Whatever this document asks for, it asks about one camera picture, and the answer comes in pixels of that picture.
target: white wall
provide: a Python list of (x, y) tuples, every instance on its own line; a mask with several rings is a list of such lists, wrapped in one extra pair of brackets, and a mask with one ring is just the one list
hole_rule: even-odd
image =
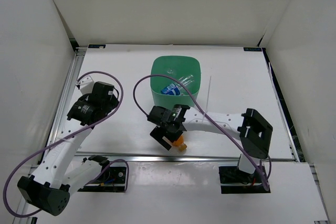
[(292, 0), (267, 52), (336, 223), (336, 0)]
[(54, 0), (80, 45), (257, 45), (290, 0)]
[[(0, 188), (12, 169), (44, 145), (71, 59), (52, 0), (0, 0)], [(13, 179), (8, 198), (17, 209)], [(0, 204), (1, 223), (13, 217)]]

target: water bottle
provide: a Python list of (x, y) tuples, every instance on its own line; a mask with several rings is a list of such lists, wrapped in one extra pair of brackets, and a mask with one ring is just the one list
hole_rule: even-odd
[[(190, 87), (192, 86), (192, 83), (194, 82), (194, 76), (191, 74), (189, 76), (183, 76), (179, 78), (179, 82), (185, 85), (188, 90), (190, 90)], [(188, 95), (188, 93), (185, 91), (184, 88), (181, 87), (178, 83), (174, 82), (164, 89), (161, 90), (161, 94), (169, 94), (169, 95)]]

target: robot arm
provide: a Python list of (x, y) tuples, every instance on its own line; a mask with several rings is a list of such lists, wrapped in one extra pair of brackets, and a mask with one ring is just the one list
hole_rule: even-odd
[[(247, 109), (243, 114), (207, 113), (220, 127), (223, 127), (232, 137), (242, 142), (243, 149), (255, 161), (268, 157), (273, 128), (258, 111)], [(205, 131), (222, 134), (203, 114), (187, 105), (175, 105), (170, 111), (154, 106), (147, 120), (157, 127), (151, 136), (167, 150), (171, 143), (177, 141), (185, 131)], [(253, 174), (255, 168), (247, 157), (241, 154), (238, 169)]]
[[(91, 93), (85, 93), (70, 109), (68, 121), (59, 138), (64, 139), (85, 125), (98, 122), (117, 107), (119, 101), (113, 94), (113, 85), (94, 83), (91, 78), (87, 78), (81, 92), (90, 90)], [(102, 169), (109, 165), (107, 158), (92, 156), (80, 167), (65, 174), (76, 151), (92, 130), (88, 128), (56, 145), (30, 177), (21, 177), (17, 186), (28, 203), (57, 216), (74, 192), (97, 178)]]

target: green bin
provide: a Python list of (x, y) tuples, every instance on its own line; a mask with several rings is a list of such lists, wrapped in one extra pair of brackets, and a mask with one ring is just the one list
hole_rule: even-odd
[[(201, 86), (201, 67), (198, 60), (187, 56), (161, 56), (158, 57), (152, 66), (151, 74), (164, 74), (179, 79), (183, 76), (193, 75), (195, 82), (190, 87), (190, 92), (197, 98)], [(171, 110), (175, 104), (194, 106), (189, 95), (167, 95), (161, 94), (161, 90), (173, 81), (164, 77), (152, 77), (151, 89), (156, 106)]]

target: blue bottle label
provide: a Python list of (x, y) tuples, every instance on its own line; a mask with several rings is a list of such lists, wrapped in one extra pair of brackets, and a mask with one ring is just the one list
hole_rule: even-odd
[(180, 91), (175, 84), (170, 84), (161, 90), (161, 94), (169, 94), (169, 95), (180, 95)]

